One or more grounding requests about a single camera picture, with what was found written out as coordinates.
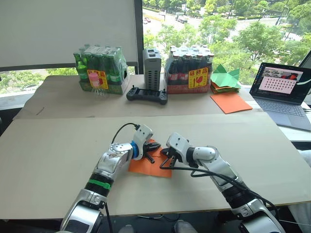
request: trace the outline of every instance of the blue ring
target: blue ring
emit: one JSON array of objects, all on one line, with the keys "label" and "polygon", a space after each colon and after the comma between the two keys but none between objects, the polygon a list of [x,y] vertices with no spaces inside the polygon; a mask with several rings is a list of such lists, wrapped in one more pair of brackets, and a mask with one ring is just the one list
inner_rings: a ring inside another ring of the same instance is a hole
[{"label": "blue ring", "polygon": [[136,145],[136,143],[134,141],[131,141],[130,144],[133,147],[133,156],[132,159],[135,159],[138,157],[138,146]]}]

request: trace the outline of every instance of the gray box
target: gray box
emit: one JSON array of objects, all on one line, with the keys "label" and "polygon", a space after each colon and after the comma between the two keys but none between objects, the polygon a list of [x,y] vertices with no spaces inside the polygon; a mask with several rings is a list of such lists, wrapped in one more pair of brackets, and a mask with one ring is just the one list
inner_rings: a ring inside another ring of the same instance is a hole
[{"label": "gray box", "polygon": [[144,64],[145,88],[158,91],[160,88],[161,55],[156,49],[142,51]]}]

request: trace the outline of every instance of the laptop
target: laptop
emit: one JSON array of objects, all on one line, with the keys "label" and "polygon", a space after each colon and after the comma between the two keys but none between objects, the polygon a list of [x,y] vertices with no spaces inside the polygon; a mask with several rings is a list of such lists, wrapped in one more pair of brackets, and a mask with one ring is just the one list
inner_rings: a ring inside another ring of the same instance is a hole
[{"label": "laptop", "polygon": [[277,125],[311,131],[301,107],[310,88],[311,69],[261,63],[249,93]]}]

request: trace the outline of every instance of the white wall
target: white wall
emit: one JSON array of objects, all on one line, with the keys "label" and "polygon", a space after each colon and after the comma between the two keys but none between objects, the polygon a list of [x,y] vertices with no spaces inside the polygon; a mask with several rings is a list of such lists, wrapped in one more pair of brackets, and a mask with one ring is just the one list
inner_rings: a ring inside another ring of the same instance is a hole
[{"label": "white wall", "polygon": [[136,62],[133,0],[0,0],[0,67],[73,63],[85,43]]}]

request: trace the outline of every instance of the window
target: window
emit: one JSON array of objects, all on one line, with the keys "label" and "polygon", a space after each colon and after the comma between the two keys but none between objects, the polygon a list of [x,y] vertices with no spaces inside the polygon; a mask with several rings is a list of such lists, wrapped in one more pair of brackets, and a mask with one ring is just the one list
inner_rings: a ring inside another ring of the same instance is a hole
[{"label": "window", "polygon": [[208,45],[213,67],[251,85],[261,62],[298,66],[311,48],[311,0],[144,0],[144,47]]},{"label": "window", "polygon": [[49,75],[77,75],[75,68],[29,69],[0,72],[0,97],[10,93],[33,93]]}]

